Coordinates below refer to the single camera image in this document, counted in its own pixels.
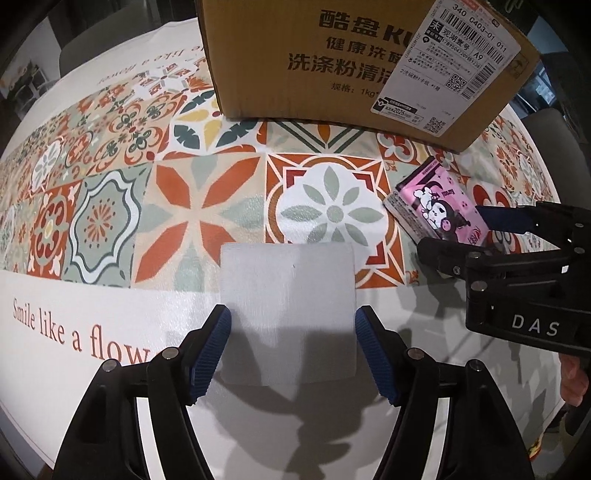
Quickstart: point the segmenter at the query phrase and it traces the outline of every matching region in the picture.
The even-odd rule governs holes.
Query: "metal screw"
[[[488,284],[484,280],[476,280],[472,282],[470,288],[474,291],[485,291],[488,288]]]
[[[468,365],[470,365],[471,369],[476,370],[477,372],[482,372],[485,369],[484,364],[476,358],[470,360],[468,362]]]
[[[103,370],[105,372],[110,372],[110,371],[114,370],[115,367],[117,367],[117,361],[113,360],[112,358],[109,358],[108,360],[105,360],[103,362]]]
[[[169,346],[165,348],[162,352],[162,356],[166,360],[171,360],[178,355],[178,348],[174,346]]]
[[[407,355],[412,358],[413,360],[422,360],[425,356],[425,352],[423,352],[420,348],[409,348]]]

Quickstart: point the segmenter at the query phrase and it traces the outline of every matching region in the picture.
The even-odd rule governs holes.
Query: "white wall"
[[[534,26],[531,27],[530,33],[527,35],[534,47],[543,55],[545,53],[553,53],[556,51],[567,51],[558,35],[548,25],[546,20],[538,17]]]
[[[2,95],[6,97],[10,85],[20,77],[20,71],[27,66],[29,61],[39,66],[47,80],[59,79],[60,52],[61,48],[51,29],[49,19],[45,18],[29,34],[2,75],[0,79]]]

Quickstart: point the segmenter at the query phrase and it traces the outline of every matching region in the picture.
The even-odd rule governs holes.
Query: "shipping label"
[[[439,137],[520,49],[475,0],[437,0],[371,111]]]

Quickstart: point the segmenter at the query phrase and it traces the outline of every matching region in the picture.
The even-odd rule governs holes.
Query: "tablecloth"
[[[164,41],[175,35],[182,41]],[[159,45],[160,57],[146,51],[133,65],[105,69],[109,56],[126,48],[139,56],[142,45]],[[57,111],[68,91],[63,85],[99,70],[100,79],[90,84],[100,88],[82,97],[77,92],[89,90],[89,82],[78,86],[67,96],[71,106]],[[349,242],[358,304],[373,305],[387,327],[437,360],[483,359],[526,443],[560,404],[556,357],[467,332],[463,286],[423,268],[415,245],[382,206],[393,186],[429,156],[479,205],[558,201],[509,107],[461,154],[358,127],[229,121],[216,102],[198,25],[189,21],[70,73],[24,125],[49,112],[54,115],[18,146],[11,142],[15,148],[0,161],[4,270],[88,288],[215,299],[224,243]],[[506,253],[548,248],[534,235],[492,232],[489,240]],[[87,371],[90,380],[92,367]],[[354,379],[295,390],[253,390],[216,378],[202,409],[191,414],[214,474],[370,478],[395,413],[376,399],[362,362],[358,371]],[[2,392],[3,404],[9,396]],[[442,405],[434,445],[443,441],[444,418]],[[24,433],[51,462],[66,427],[62,421],[50,447],[40,446],[47,436],[36,441],[34,429]],[[428,475],[437,469],[432,450]]]

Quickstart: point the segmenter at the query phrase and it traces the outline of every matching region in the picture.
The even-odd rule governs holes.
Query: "chair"
[[[134,1],[65,45],[60,53],[60,75],[63,77],[104,51],[157,27],[148,1]]]
[[[547,108],[522,121],[540,151],[560,201],[591,210],[591,170],[562,114]]]

